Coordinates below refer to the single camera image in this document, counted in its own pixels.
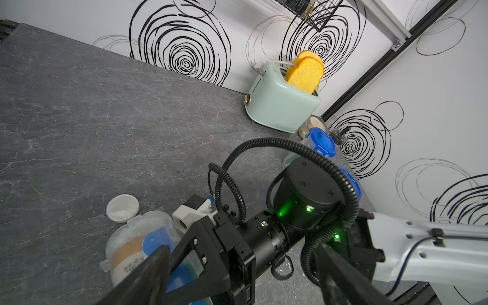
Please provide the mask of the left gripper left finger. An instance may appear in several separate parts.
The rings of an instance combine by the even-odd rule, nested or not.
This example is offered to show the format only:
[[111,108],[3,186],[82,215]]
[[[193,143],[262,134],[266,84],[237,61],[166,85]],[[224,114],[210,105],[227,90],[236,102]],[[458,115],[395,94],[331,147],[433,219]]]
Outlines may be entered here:
[[[155,280],[162,275],[162,256],[166,248],[159,248],[159,250],[144,260],[98,304],[150,304]],[[165,294],[163,291],[165,287],[166,284],[163,284],[160,296]]]

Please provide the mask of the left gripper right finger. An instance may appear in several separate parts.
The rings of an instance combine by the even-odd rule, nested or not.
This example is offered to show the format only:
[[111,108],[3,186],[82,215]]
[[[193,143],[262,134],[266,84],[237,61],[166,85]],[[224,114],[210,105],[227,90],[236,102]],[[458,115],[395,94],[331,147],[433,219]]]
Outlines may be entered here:
[[325,304],[392,304],[366,277],[327,245],[314,250]]

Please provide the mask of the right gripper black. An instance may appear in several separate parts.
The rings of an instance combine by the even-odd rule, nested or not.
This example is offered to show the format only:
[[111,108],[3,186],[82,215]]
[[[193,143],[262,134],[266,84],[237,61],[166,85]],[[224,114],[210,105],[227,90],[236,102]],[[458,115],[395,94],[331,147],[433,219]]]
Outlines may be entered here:
[[211,299],[214,304],[254,304],[256,280],[285,259],[290,240],[279,218],[262,211],[241,226],[224,212],[192,224],[172,252],[172,270],[195,252],[202,274],[167,294],[168,304]]

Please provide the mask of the clear plastic container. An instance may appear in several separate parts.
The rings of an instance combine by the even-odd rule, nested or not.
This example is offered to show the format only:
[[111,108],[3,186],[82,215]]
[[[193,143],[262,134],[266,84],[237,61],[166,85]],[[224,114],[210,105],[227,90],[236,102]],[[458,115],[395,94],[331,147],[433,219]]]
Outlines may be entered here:
[[105,246],[107,259],[100,267],[111,274],[114,287],[119,285],[136,267],[143,263],[160,246],[168,246],[174,251],[189,227],[196,221],[216,214],[205,202],[203,209],[193,209],[181,205],[173,214],[154,210],[139,215],[129,208],[108,211],[107,216],[114,222],[122,223],[109,238]]

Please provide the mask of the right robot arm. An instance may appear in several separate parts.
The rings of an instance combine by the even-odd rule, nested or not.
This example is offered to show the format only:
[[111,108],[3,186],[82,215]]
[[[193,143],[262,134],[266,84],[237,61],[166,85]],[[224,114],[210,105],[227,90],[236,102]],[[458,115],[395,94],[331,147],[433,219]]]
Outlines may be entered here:
[[[228,173],[245,151],[275,147],[298,155],[271,183],[266,210],[247,218],[246,204]],[[328,304],[390,304],[372,281],[412,280],[453,286],[487,286],[487,227],[416,222],[359,207],[358,188],[331,160],[298,142],[265,137],[240,144],[210,185],[216,212],[186,225],[172,253],[176,269],[190,252],[203,266],[199,278],[167,292],[164,304],[209,298],[214,304],[253,304],[255,282],[304,242],[300,264]]]

